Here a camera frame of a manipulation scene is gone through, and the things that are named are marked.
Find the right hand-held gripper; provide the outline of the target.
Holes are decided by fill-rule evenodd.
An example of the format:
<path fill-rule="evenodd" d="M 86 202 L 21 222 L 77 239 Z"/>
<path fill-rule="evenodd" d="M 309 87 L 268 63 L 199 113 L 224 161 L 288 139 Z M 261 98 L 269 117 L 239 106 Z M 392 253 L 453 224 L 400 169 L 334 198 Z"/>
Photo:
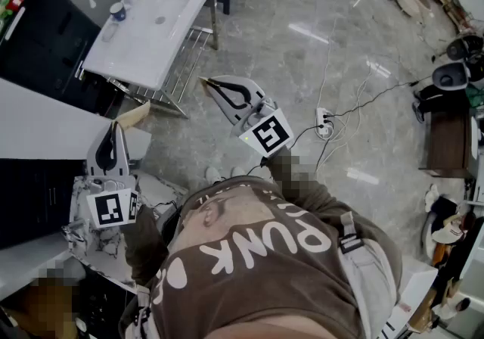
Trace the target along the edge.
<path fill-rule="evenodd" d="M 264 91 L 251 79 L 224 75 L 199 80 L 234 125 L 231 135 L 262 157 L 270 158 L 293 140 L 293 131 L 282 109 L 270 98 L 263 98 Z"/>

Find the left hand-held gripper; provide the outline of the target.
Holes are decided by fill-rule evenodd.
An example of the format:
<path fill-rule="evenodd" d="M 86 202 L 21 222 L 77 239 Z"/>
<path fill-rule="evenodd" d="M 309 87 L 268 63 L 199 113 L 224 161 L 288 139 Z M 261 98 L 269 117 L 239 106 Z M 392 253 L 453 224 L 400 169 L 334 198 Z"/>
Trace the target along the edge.
<path fill-rule="evenodd" d="M 136 179 L 129 175 L 129 152 L 124 130 L 108 123 L 95 138 L 86 158 L 90 194 L 86 197 L 97 229 L 135 223 L 138 212 Z M 111 170 L 112 175 L 102 176 Z"/>

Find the person's left forearm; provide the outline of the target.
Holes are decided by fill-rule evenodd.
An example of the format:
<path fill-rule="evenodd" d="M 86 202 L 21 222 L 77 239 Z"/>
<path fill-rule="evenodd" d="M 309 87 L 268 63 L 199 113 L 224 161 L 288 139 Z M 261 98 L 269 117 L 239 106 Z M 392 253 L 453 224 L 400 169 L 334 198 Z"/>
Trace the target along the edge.
<path fill-rule="evenodd" d="M 125 258 L 132 269 L 132 279 L 137 285 L 146 285 L 158 273 L 169 254 L 153 210 L 142 205 L 136 222 L 121 225 L 119 229 L 125 239 Z"/>

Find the person's right forearm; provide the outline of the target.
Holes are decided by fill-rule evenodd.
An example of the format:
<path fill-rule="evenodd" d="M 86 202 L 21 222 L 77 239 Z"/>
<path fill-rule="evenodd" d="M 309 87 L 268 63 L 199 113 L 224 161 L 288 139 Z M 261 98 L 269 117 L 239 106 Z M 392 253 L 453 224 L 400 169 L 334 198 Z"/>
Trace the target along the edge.
<path fill-rule="evenodd" d="M 308 166 L 299 162 L 299 156 L 292 155 L 287 148 L 269 158 L 265 166 L 286 201 L 314 213 L 320 219 L 340 216 L 349 210 L 345 203 L 329 193 L 326 185 L 318 182 Z"/>

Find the cardboard box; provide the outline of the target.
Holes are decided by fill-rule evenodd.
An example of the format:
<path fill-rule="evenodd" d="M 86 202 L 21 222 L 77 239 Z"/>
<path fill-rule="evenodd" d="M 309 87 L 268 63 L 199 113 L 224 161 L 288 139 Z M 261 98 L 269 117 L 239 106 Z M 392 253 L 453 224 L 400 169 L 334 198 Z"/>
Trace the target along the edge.
<path fill-rule="evenodd" d="M 137 123 L 145 119 L 149 112 L 150 112 L 151 103 L 146 101 L 141 106 L 138 106 L 130 111 L 125 112 L 124 114 L 119 115 L 113 122 L 111 123 L 111 128 L 114 129 L 116 126 L 119 126 L 123 131 L 134 127 Z"/>

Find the metal sink stand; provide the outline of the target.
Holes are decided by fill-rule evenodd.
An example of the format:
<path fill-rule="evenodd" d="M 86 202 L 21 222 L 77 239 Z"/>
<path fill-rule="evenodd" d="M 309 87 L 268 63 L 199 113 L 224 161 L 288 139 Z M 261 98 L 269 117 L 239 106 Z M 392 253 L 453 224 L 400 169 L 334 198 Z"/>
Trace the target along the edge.
<path fill-rule="evenodd" d="M 109 42 L 101 29 L 78 75 L 99 75 L 139 104 L 186 118 L 181 102 L 205 48 L 218 48 L 218 33 L 200 26 L 118 23 Z"/>

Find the white counter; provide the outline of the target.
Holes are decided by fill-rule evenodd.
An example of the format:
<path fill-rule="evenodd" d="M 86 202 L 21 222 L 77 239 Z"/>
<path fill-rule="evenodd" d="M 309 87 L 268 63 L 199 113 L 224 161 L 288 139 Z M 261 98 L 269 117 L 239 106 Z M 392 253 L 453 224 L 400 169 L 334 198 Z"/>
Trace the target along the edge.
<path fill-rule="evenodd" d="M 0 158 L 84 160 L 109 123 L 0 78 Z"/>

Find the white power strip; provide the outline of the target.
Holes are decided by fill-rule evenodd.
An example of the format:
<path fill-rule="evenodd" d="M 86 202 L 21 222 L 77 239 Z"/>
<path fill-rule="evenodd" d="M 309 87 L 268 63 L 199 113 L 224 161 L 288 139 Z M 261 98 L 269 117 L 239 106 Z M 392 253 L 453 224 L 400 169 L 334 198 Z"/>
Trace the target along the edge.
<path fill-rule="evenodd" d="M 315 131 L 317 136 L 320 139 L 329 140 L 334 131 L 334 125 L 330 121 L 331 112 L 323 107 L 317 107 L 315 112 Z"/>

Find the marble pattern slab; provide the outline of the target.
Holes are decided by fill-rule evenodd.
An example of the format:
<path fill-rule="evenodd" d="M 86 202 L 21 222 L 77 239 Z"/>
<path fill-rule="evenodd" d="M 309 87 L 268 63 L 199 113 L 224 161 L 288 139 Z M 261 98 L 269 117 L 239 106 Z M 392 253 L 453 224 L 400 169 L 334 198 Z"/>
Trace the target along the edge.
<path fill-rule="evenodd" d="M 137 207 L 154 210 L 157 228 L 161 229 L 182 204 L 188 190 L 161 177 L 140 170 L 134 171 L 138 191 Z M 70 223 L 63 227 L 71 254 L 82 264 L 114 284 L 135 292 L 132 269 L 126 262 L 126 242 L 122 232 L 114 228 L 96 229 L 88 207 L 90 184 L 86 176 L 77 176 L 73 183 Z"/>

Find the black drawer cabinet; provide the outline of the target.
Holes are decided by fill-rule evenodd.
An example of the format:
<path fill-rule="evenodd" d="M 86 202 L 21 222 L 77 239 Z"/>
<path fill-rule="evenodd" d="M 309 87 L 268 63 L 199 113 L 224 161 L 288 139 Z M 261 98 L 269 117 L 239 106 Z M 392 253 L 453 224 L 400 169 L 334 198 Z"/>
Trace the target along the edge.
<path fill-rule="evenodd" d="M 81 160 L 0 159 L 0 249 L 60 231 L 84 172 Z"/>

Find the white ceramic sink basin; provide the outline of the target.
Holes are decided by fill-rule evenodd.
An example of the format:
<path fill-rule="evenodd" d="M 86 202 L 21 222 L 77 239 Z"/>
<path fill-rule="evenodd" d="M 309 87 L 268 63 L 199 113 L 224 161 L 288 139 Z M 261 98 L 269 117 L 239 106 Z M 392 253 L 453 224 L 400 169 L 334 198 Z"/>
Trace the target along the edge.
<path fill-rule="evenodd" d="M 83 69 L 157 91 L 206 0 L 130 1 L 125 20 L 106 20 Z"/>

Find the person's brown sweatshirt torso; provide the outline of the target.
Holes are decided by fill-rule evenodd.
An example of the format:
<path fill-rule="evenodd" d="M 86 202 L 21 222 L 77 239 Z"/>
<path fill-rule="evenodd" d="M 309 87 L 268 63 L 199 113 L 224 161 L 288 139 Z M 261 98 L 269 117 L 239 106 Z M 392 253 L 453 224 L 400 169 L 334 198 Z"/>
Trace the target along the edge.
<path fill-rule="evenodd" d="M 122 339 L 377 339 L 399 298 L 382 229 L 350 207 L 320 219 L 252 176 L 189 197 L 167 249 Z"/>

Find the brown wooden cabinet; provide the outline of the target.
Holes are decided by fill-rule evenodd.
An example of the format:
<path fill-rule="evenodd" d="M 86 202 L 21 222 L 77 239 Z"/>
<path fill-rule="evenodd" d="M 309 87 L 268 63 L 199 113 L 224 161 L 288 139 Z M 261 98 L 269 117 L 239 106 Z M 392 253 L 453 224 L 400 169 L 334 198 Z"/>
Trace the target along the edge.
<path fill-rule="evenodd" d="M 470 112 L 435 112 L 426 124 L 419 170 L 444 179 L 474 179 L 477 161 L 471 151 Z"/>

